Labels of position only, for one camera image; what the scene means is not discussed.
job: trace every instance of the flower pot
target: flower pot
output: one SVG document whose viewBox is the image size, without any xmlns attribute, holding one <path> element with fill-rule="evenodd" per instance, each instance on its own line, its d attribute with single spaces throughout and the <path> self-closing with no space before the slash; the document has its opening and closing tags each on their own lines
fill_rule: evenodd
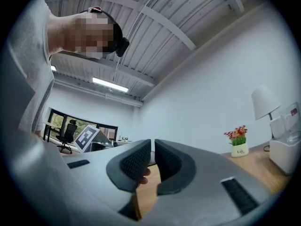
<svg viewBox="0 0 301 226">
<path fill-rule="evenodd" d="M 232 157 L 246 156 L 248 154 L 249 154 L 249 148 L 247 143 L 232 146 L 232 153 L 231 153 Z"/>
</svg>

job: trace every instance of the wooden desk surface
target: wooden desk surface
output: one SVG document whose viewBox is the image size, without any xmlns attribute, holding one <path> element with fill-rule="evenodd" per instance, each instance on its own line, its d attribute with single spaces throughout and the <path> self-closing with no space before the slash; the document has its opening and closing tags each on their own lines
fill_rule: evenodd
<svg viewBox="0 0 301 226">
<path fill-rule="evenodd" d="M 285 187 L 289 176 L 286 176 L 270 159 L 269 152 L 263 150 L 264 145 L 250 148 L 250 153 L 244 157 L 232 158 L 230 153 L 223 154 L 232 162 L 240 166 L 261 181 L 272 194 L 276 194 Z M 151 174 L 147 176 L 148 184 L 137 188 L 138 204 L 141 215 L 148 212 L 157 201 L 157 185 L 161 183 L 157 165 L 150 166 Z"/>
<path fill-rule="evenodd" d="M 60 129 L 59 126 L 57 126 L 57 125 L 55 125 L 55 124 L 52 124 L 52 123 L 50 123 L 50 122 L 48 122 L 48 121 L 44 121 L 43 123 L 46 124 L 46 125 L 48 125 L 48 126 L 51 126 L 51 127 L 53 127 L 53 128 L 59 128 L 59 129 Z"/>
</svg>

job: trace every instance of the green plant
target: green plant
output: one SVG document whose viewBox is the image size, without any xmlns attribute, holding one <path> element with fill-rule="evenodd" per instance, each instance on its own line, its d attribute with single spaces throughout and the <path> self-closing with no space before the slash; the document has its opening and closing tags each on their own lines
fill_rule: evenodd
<svg viewBox="0 0 301 226">
<path fill-rule="evenodd" d="M 240 126 L 239 128 L 235 128 L 234 131 L 225 132 L 224 135 L 229 137 L 232 143 L 231 145 L 241 145 L 246 143 L 246 126 Z"/>
</svg>

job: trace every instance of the hand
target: hand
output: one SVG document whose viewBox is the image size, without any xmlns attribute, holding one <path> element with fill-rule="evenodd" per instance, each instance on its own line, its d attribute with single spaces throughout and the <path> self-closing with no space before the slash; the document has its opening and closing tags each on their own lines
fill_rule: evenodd
<svg viewBox="0 0 301 226">
<path fill-rule="evenodd" d="M 149 176 L 150 174 L 151 174 L 151 172 L 150 172 L 151 170 L 149 170 L 148 168 L 146 169 L 146 171 L 145 171 L 145 173 L 144 173 L 144 176 Z M 147 178 L 142 178 L 141 179 L 141 182 L 140 182 L 140 184 L 147 184 L 148 183 L 148 180 L 147 180 Z"/>
<path fill-rule="evenodd" d="M 40 130 L 36 130 L 34 134 L 37 135 L 39 138 L 42 138 L 42 134 Z"/>
</svg>

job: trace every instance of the lamp shade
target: lamp shade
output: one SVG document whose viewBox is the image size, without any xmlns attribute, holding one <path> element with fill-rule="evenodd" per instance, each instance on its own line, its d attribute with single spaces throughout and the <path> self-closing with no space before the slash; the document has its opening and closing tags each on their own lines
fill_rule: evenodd
<svg viewBox="0 0 301 226">
<path fill-rule="evenodd" d="M 266 85 L 261 85 L 252 93 L 252 101 L 256 120 L 281 106 L 275 94 Z"/>
</svg>

